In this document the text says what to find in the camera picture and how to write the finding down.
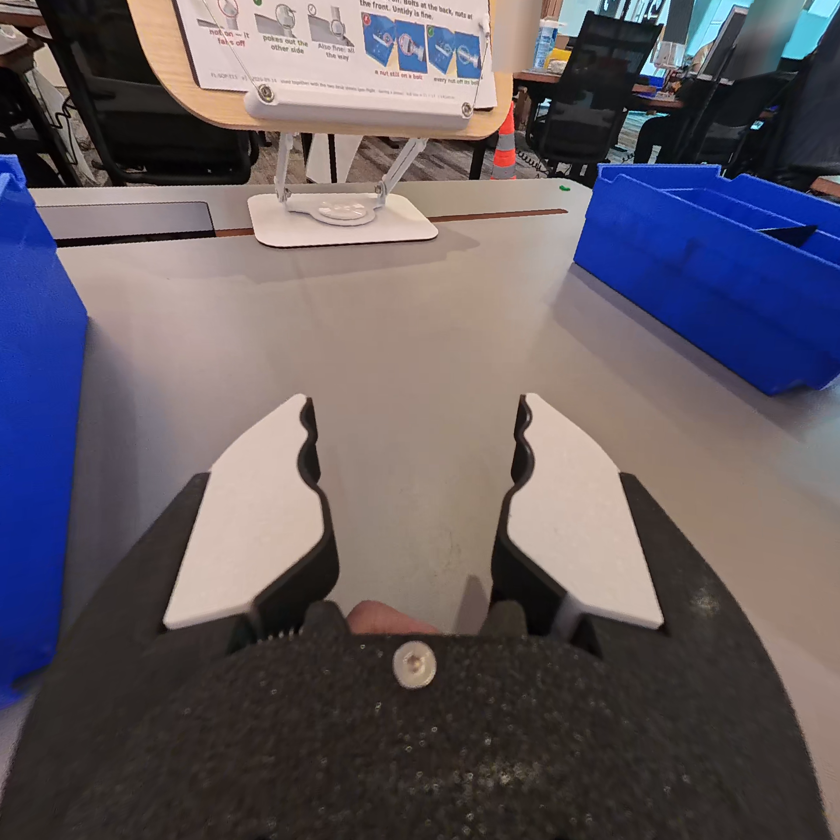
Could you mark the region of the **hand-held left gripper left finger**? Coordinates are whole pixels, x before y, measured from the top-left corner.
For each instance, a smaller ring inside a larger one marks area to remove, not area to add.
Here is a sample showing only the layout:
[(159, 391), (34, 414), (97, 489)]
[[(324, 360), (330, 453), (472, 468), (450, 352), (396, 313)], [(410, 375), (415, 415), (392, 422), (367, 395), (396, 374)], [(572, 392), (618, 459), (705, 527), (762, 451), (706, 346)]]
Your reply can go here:
[(296, 394), (213, 463), (163, 623), (240, 618), (258, 637), (296, 630), (335, 586), (339, 557), (319, 487), (312, 399)]

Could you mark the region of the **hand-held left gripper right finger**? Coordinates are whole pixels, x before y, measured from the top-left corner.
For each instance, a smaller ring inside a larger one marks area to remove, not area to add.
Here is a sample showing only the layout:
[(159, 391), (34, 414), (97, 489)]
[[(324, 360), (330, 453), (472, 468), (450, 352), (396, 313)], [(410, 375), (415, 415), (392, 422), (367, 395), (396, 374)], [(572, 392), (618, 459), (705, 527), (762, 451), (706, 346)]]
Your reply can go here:
[(585, 618), (665, 624), (620, 469), (536, 393), (520, 395), (510, 489), (491, 555), (491, 600), (527, 633), (571, 641)]

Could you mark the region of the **blue divided storage bin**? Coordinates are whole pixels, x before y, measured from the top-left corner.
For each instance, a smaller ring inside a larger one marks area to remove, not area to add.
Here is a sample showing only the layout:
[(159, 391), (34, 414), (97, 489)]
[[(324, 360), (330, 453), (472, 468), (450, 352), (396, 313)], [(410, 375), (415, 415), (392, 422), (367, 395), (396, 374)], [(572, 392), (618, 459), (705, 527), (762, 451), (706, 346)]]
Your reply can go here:
[(600, 164), (574, 262), (761, 393), (839, 376), (839, 208), (713, 164)]

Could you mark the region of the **person's left hand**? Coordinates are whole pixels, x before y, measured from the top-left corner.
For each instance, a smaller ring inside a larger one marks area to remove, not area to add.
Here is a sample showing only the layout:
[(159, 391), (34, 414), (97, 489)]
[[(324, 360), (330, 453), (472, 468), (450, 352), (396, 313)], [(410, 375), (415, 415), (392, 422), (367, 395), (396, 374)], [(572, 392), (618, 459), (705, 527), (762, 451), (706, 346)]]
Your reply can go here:
[(346, 617), (352, 634), (426, 636), (439, 635), (441, 631), (432, 624), (409, 616), (378, 601), (358, 603)]

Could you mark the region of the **white document stand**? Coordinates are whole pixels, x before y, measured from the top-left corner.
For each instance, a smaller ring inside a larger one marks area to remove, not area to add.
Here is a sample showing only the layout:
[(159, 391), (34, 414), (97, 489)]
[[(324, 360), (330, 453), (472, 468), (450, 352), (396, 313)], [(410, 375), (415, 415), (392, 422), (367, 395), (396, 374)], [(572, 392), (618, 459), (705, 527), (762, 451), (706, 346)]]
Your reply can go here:
[(437, 227), (408, 199), (393, 195), (394, 186), (425, 150), (427, 139), (408, 140), (372, 192), (293, 192), (287, 170), (292, 133), (280, 133), (275, 191), (248, 199), (256, 239), (277, 249), (334, 245), (425, 242)]

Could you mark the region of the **dark flat tablet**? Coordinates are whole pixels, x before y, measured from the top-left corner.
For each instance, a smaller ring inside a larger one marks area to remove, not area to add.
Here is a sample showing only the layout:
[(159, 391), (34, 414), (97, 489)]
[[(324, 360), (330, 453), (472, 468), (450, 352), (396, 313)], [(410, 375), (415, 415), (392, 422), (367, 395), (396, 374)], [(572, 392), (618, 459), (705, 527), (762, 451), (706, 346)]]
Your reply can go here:
[(61, 248), (215, 238), (206, 203), (121, 203), (39, 206)]

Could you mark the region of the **orange striped traffic cone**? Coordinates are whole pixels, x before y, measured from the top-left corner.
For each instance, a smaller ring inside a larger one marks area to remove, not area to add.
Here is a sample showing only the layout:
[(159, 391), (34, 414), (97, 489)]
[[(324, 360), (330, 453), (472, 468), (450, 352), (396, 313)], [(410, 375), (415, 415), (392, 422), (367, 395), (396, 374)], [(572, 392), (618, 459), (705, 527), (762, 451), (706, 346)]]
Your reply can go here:
[(507, 117), (498, 130), (496, 149), (493, 154), (490, 179), (494, 181), (514, 180), (517, 166), (514, 104), (509, 102)]

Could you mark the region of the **black office chair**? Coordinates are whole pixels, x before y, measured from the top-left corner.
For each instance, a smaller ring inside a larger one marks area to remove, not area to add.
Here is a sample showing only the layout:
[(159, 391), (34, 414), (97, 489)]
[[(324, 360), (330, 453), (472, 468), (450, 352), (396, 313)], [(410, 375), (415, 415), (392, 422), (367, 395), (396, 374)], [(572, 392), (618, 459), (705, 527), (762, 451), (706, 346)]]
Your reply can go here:
[(657, 23), (585, 14), (559, 81), (551, 91), (530, 96), (526, 141), (549, 177), (568, 165), (572, 181), (594, 185), (662, 30)]
[(794, 78), (793, 73), (775, 71), (734, 82), (699, 82), (699, 90), (682, 109), (686, 123), (679, 131), (670, 163), (727, 168), (751, 127)]
[(257, 133), (186, 111), (160, 84), (125, 1), (37, 1), (49, 49), (116, 186), (242, 185)]

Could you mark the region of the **instruction sheet on stand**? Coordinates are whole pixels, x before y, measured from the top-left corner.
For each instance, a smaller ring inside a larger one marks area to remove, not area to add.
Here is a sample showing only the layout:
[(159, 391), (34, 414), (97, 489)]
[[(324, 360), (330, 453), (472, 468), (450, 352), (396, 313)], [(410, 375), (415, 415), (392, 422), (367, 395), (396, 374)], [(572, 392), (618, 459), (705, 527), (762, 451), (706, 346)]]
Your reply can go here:
[(401, 125), (389, 119), (379, 123), (353, 123), (336, 119), (336, 109), (323, 108), (314, 116), (293, 115), (259, 119), (245, 108), (245, 94), (237, 91), (210, 91), (200, 88), (190, 66), (185, 41), (179, 28), (173, 2), (129, 1), (133, 26), (144, 56), (162, 87), (183, 108), (206, 123), (226, 130), (265, 130), (268, 132), (336, 133), (386, 135), (395, 139), (483, 140), (493, 134), (508, 115), (513, 77), (495, 72), (497, 105), (475, 112), (458, 129), (447, 130), (439, 123), (428, 126)]

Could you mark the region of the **white instruction board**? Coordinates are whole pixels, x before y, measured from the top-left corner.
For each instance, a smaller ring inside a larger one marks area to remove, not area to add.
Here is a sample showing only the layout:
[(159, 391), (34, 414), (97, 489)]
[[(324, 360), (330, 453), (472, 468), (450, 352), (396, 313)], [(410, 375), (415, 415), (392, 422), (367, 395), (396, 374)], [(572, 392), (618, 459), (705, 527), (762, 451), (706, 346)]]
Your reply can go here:
[(201, 89), (260, 121), (446, 132), (497, 105), (488, 2), (179, 1)]

